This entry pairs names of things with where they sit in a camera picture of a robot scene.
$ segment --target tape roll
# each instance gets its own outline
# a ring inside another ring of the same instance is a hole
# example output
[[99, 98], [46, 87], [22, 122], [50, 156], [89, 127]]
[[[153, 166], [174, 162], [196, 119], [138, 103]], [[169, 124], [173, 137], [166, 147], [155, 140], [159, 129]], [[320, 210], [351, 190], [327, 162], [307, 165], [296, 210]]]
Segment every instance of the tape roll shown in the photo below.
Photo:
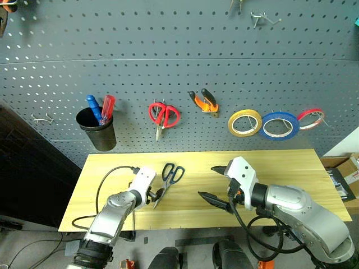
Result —
[[[236, 122], [236, 120], [243, 118], [243, 117], [250, 117], [256, 121], [256, 124], [253, 126], [253, 128], [251, 128], [247, 131], [239, 131], [234, 128], [234, 123]], [[233, 134], [234, 136], [238, 136], [238, 137], [252, 136], [256, 132], [258, 132], [261, 127], [262, 127], [262, 117], [257, 111], [255, 111], [253, 109], [244, 109], [244, 110], [235, 112], [228, 120], [229, 131], [231, 132], [231, 134]]]
[[310, 130], [310, 129], [313, 129], [314, 127], [318, 126], [320, 123], [323, 122], [324, 120], [324, 117], [325, 117], [325, 114], [324, 114], [324, 111], [321, 110], [320, 108], [311, 108], [311, 109], [308, 109], [308, 110], [305, 110], [304, 112], [302, 112], [301, 114], [299, 114], [299, 116], [297, 117], [297, 119], [299, 121], [301, 121], [302, 119], [304, 119], [306, 116], [309, 116], [309, 115], [313, 115], [313, 114], [317, 114], [319, 119], [317, 119], [316, 121], [308, 124], [308, 125], [305, 125], [305, 126], [300, 126], [299, 127], [299, 130], [301, 131], [306, 131], [306, 130]]
[[[274, 134], [270, 133], [265, 127], [266, 125], [273, 121], [273, 120], [283, 120], [285, 121], [290, 129], [288, 132], [282, 133], [282, 134]], [[287, 113], [287, 112], [273, 112], [269, 113], [266, 116], [262, 118], [263, 121], [263, 128], [259, 131], [261, 135], [263, 135], [265, 138], [274, 140], [274, 141], [284, 141], [291, 139], [299, 132], [299, 121], [296, 118], [296, 116]]]

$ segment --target blue tape roll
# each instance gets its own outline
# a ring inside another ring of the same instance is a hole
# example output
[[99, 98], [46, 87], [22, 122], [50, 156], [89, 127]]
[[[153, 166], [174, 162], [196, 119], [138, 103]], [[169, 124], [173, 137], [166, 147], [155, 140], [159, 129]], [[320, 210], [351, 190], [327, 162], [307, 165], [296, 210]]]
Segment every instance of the blue tape roll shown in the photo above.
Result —
[[[287, 124], [289, 123], [288, 125], [292, 126], [291, 130], [289, 130], [287, 133], [284, 133], [284, 134], [269, 133], [265, 129], [265, 125], [267, 124], [267, 122], [270, 122], [271, 120], [274, 120], [274, 119], [286, 120]], [[259, 133], [262, 136], [264, 136], [265, 138], [274, 140], [274, 141], [284, 141], [284, 140], [291, 139], [293, 136], [295, 136], [299, 132], [299, 121], [298, 121], [297, 117], [290, 113], [286, 113], [286, 112], [269, 113], [262, 118], [262, 123], [263, 123], [262, 129], [259, 131]]]

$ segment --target red scissors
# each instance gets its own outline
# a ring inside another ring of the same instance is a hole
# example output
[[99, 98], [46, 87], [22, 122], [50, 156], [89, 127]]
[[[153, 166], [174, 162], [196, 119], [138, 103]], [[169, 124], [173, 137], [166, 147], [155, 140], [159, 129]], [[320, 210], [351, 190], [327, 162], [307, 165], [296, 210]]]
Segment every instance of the red scissors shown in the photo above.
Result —
[[[157, 125], [156, 141], [159, 140], [162, 133], [162, 129], [175, 126], [181, 119], [181, 115], [175, 107], [171, 105], [165, 105], [161, 102], [150, 104], [150, 106], [148, 107], [148, 113], [150, 115], [150, 119]], [[176, 116], [176, 119], [173, 123], [168, 124], [169, 118], [174, 115]]]

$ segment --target gray pegboard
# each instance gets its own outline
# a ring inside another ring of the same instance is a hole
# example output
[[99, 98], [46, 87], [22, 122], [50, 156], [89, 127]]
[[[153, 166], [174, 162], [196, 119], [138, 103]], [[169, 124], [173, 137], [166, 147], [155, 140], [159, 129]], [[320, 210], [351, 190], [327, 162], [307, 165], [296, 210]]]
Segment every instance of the gray pegboard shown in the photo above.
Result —
[[[358, 126], [356, 1], [20, 1], [1, 40], [2, 98], [45, 139], [82, 167], [99, 153], [75, 116], [85, 96], [117, 98], [111, 152], [315, 148], [319, 155]], [[253, 29], [250, 12], [282, 22]], [[207, 88], [220, 105], [204, 114], [188, 91]], [[156, 143], [147, 109], [165, 99], [181, 111], [178, 126]], [[332, 128], [273, 142], [231, 135], [228, 118], [253, 108], [261, 115], [298, 115], [321, 107]], [[35, 125], [31, 114], [54, 123]]]
[[[357, 0], [20, 1], [0, 62], [74, 59], [315, 58], [358, 60]], [[253, 29], [250, 12], [271, 26]]]

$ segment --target blue screwdriver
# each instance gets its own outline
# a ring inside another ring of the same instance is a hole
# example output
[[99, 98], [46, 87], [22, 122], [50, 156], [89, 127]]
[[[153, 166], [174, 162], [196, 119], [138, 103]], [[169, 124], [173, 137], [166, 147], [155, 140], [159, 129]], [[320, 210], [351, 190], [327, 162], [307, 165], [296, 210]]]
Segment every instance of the blue screwdriver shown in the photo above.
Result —
[[100, 120], [102, 119], [101, 110], [99, 108], [99, 104], [97, 103], [95, 97], [93, 95], [88, 95], [86, 96], [86, 100], [88, 101], [89, 107], [92, 109], [95, 118], [97, 119], [98, 122], [100, 122]]

